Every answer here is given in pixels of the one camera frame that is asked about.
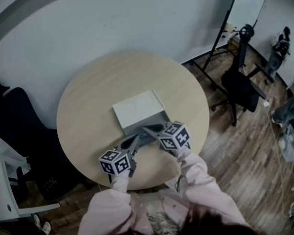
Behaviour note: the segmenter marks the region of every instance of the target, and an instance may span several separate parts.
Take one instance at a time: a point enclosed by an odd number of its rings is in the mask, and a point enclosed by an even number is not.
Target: chair base
[[[230,104],[231,108],[232,108],[232,113],[233,113],[233,119],[234,121],[232,122],[232,125],[235,127],[237,124],[237,115],[236,115],[236,104],[231,101],[230,99],[225,99],[219,103],[214,104],[213,106],[211,106],[211,110],[214,112],[216,110],[216,107],[224,105],[224,104]]]

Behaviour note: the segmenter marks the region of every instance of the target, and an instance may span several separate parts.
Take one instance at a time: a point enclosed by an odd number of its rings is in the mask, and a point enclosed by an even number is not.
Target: wooden floor
[[[197,63],[203,66],[205,60],[203,57]],[[206,71],[221,84],[221,75],[231,66],[232,60],[233,56],[229,53],[213,57]],[[259,62],[259,59],[249,49],[244,68],[246,74],[253,69],[255,62]],[[201,84],[209,105],[224,99],[222,93],[210,88],[209,80],[195,66],[186,67]],[[261,73],[252,80],[268,96],[269,115],[287,99],[285,86],[278,78],[270,86],[264,83],[265,77]],[[231,125],[229,106],[210,111],[209,133],[200,155],[207,162],[210,175],[216,178],[223,191],[233,197],[252,227],[269,235],[293,234],[288,212],[293,201],[291,187],[294,183],[294,164],[284,162],[275,143],[280,130],[275,126],[271,128],[262,102],[260,99],[254,113],[243,112],[241,107],[237,107],[237,127]],[[51,222],[53,234],[77,234],[80,220],[92,196],[99,190],[97,185],[92,190],[78,185],[60,201],[60,208],[49,211],[41,217],[42,220]],[[39,202],[43,202],[42,198],[26,205]]]

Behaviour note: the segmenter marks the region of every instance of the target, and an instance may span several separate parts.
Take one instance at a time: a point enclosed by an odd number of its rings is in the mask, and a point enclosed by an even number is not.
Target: black office chair
[[[229,103],[233,111],[233,126],[237,124],[236,104],[241,105],[244,111],[249,110],[254,112],[259,97],[266,99],[266,95],[261,89],[249,77],[239,72],[239,69],[244,66],[247,44],[253,35],[254,29],[250,25],[246,24],[241,29],[238,54],[234,57],[231,68],[221,78],[222,86],[225,89],[216,84],[213,85],[213,89],[219,89],[227,99],[213,105],[211,110],[215,111],[217,106]]]
[[[26,92],[14,88],[2,96],[2,91],[0,85],[0,138],[26,157],[42,196],[58,199],[83,181],[83,175],[65,156],[57,131],[41,123]]]
[[[27,180],[26,178],[28,177],[30,173],[27,173],[23,175],[23,170],[21,167],[18,167],[16,169],[16,175],[17,175],[17,180],[9,178],[10,186],[15,198],[15,201],[17,204],[20,204],[21,202],[25,201],[29,195],[29,190],[27,188],[27,181],[31,181],[34,179],[29,179]]]

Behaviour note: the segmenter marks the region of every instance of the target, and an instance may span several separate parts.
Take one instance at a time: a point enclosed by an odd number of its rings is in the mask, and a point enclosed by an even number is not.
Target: table top
[[[191,149],[199,153],[208,133],[209,109],[195,77],[172,59],[144,51],[103,56],[68,84],[57,112],[61,146],[71,163],[89,179],[110,186],[99,157],[124,138],[115,103],[154,89],[171,121],[186,124]],[[176,158],[155,144],[139,149],[129,190],[160,185],[180,173]]]

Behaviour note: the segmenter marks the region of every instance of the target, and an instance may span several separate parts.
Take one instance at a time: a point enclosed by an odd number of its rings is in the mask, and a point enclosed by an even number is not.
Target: shoe
[[[41,224],[40,224],[39,217],[36,214],[34,214],[33,217],[34,217],[34,224],[35,224],[35,226],[37,226],[38,229],[41,230]]]
[[[279,127],[283,127],[283,124],[280,121],[275,121],[273,117],[271,118],[271,122],[277,124]]]
[[[50,231],[51,231],[51,225],[49,222],[46,222],[42,228],[42,231],[46,234],[49,235]]]

